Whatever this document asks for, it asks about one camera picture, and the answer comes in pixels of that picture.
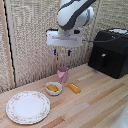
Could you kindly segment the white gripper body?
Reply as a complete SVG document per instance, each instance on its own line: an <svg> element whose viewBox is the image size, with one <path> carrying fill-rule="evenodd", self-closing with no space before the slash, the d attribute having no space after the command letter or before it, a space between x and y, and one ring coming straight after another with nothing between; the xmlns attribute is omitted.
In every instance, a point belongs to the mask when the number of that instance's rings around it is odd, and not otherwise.
<svg viewBox="0 0 128 128"><path fill-rule="evenodd" d="M82 44L80 34L59 34L59 31L48 30L46 32L47 44L51 46L79 47Z"/></svg>

